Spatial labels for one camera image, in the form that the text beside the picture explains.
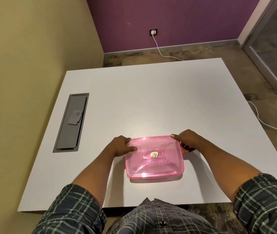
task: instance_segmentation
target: pink plastic container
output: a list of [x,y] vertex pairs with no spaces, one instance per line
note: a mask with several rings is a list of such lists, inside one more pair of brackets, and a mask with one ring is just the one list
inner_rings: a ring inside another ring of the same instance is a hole
[[180,143],[170,136],[132,139],[129,146],[138,148],[125,155],[129,178],[171,177],[184,172]]

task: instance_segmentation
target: wall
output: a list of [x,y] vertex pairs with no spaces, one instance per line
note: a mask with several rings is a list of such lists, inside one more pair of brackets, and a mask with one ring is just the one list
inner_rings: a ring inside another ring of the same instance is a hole
[[105,53],[237,39],[259,0],[87,0]]
[[238,37],[238,42],[243,44],[248,38],[249,34],[253,31],[258,20],[262,17],[263,12],[266,10],[267,6],[270,4],[271,0],[260,0],[254,9],[252,15],[250,16],[248,22],[243,28],[241,34]]
[[103,56],[86,0],[0,0],[1,234],[38,222],[16,210],[65,71]]

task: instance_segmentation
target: power outlet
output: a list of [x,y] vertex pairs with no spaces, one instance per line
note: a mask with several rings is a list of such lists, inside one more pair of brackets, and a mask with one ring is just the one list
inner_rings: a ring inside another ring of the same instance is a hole
[[149,36],[152,36],[152,33],[154,33],[154,36],[156,36],[158,34],[158,29],[149,30]]

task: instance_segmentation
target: table top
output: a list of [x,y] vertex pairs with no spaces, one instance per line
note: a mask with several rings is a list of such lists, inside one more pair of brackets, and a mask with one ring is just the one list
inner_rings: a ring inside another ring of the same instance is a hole
[[[70,94],[90,93],[79,149],[52,153]],[[221,58],[67,71],[18,211],[47,210],[61,189],[115,137],[191,129],[277,178],[277,152]],[[182,177],[130,180],[114,160],[104,207],[229,202],[197,151]]]

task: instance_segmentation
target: shirt sleeve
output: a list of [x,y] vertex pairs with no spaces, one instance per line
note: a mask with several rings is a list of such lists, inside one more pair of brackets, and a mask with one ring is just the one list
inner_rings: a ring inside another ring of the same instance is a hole
[[234,212],[248,233],[277,234],[277,180],[260,174],[239,189]]
[[69,184],[56,197],[32,234],[101,234],[106,216],[84,188]]

